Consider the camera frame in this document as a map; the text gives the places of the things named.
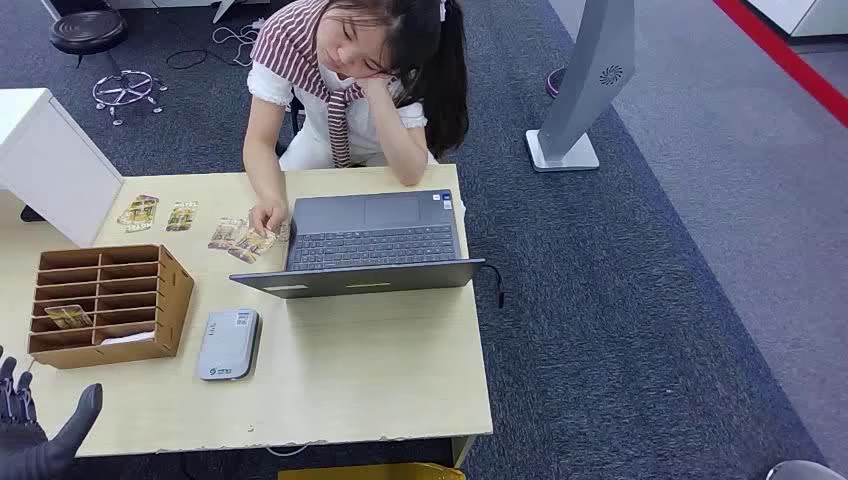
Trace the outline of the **person's right hand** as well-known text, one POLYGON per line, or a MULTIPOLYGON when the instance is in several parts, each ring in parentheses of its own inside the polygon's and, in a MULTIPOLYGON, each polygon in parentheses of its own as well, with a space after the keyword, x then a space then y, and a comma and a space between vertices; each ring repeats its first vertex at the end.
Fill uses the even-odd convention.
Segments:
POLYGON ((278 235, 288 218, 288 205, 278 199, 258 200, 248 213, 250 228, 265 236, 278 235))

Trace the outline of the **person's left hand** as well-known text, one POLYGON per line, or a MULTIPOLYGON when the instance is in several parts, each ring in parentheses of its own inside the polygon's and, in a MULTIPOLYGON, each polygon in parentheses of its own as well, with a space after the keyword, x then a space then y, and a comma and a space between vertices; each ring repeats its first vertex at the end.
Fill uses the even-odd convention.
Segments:
POLYGON ((371 109, 394 106, 394 99, 389 89, 391 80, 390 76, 381 74, 356 80, 371 109))

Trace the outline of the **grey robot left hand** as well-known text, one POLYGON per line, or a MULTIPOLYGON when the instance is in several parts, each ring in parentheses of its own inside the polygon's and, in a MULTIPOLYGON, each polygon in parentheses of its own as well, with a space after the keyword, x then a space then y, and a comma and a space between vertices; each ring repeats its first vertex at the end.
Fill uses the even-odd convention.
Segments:
POLYGON ((1 477, 57 479, 72 464, 102 410, 102 385, 82 391, 74 413, 49 439, 38 422, 32 374, 25 371, 14 379, 16 365, 12 356, 1 364, 1 477))

